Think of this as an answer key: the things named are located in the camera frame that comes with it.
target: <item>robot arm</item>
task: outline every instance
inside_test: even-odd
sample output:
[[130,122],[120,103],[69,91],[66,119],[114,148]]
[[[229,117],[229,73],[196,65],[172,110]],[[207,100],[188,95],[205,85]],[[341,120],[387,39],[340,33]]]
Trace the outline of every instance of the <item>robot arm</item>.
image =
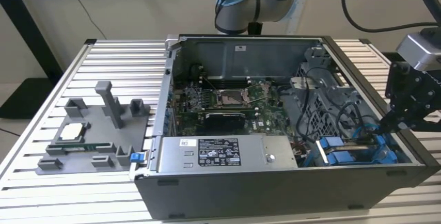
[[293,0],[221,0],[216,8],[215,28],[223,34],[241,34],[248,23],[279,21]]
[[390,111],[380,120],[379,133],[400,129],[441,132],[441,120],[424,120],[441,110],[441,4],[438,0],[422,1],[438,27],[408,34],[398,46],[403,62],[390,65],[384,92]]

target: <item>metal table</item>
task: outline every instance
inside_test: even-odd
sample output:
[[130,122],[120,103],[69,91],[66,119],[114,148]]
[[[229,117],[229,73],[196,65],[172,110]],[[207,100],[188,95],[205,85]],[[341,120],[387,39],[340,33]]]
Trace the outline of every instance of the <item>metal table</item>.
[[[336,40],[367,81],[383,96],[390,62],[371,44]],[[65,175],[34,174],[47,140],[53,138],[69,97],[102,104],[93,91],[97,80],[112,81],[121,104],[136,97],[150,105],[144,147],[158,98],[164,61],[162,41],[97,41],[84,45],[39,111],[0,165],[0,223],[133,223],[150,221],[128,172]],[[438,112],[427,118],[439,119]],[[414,133],[441,162],[441,133]],[[403,188],[368,211],[201,220],[194,223],[422,223],[441,222],[441,173],[418,187]]]

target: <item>green circuit board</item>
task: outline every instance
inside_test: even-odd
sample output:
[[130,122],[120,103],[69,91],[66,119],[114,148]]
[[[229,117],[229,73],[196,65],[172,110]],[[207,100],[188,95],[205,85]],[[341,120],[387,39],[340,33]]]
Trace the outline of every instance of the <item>green circuit board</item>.
[[204,115],[208,113],[240,113],[244,126],[231,135],[287,135],[293,139],[289,120],[279,100],[276,87],[268,82],[251,82],[244,89],[181,90],[174,100],[177,136],[203,135]]

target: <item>white wall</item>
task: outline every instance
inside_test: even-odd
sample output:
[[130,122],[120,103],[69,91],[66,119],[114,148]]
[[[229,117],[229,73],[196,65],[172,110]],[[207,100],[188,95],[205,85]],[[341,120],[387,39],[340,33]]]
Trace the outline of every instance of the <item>white wall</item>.
[[[81,1],[109,39],[164,39],[166,34],[215,33],[212,24],[215,0]],[[65,68],[84,40],[101,36],[76,0],[23,0],[23,2],[51,52]],[[432,20],[420,0],[347,0],[347,7],[354,19],[364,27],[375,28]],[[285,22],[265,23],[263,33],[284,34],[284,27]],[[408,31],[366,34],[356,31],[347,23],[339,0],[305,0],[296,34],[367,38],[379,49],[391,51]],[[2,40],[7,39],[9,32],[6,35],[3,32],[0,34]],[[21,42],[14,50],[25,53],[27,48]],[[26,72],[35,72],[31,64],[34,59],[25,61],[29,63]]]
[[[396,26],[414,22],[434,22],[422,0],[345,0],[348,13],[366,28]],[[382,51],[392,51],[406,33],[420,28],[378,34],[358,31],[347,22],[340,0],[305,0],[296,33],[329,35],[332,38],[367,38]]]
[[[23,0],[54,56],[65,67],[86,38],[101,38],[76,0]],[[164,39],[215,33],[215,0],[81,0],[108,39]],[[283,34],[284,23],[263,26]]]
[[0,83],[21,83],[27,77],[45,74],[0,6]]

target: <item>power supply label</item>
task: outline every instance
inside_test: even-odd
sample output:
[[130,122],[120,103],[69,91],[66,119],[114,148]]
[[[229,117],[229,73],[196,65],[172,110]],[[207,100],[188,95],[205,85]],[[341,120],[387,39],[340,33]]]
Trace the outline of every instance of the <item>power supply label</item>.
[[239,166],[240,151],[236,139],[198,139],[200,166]]

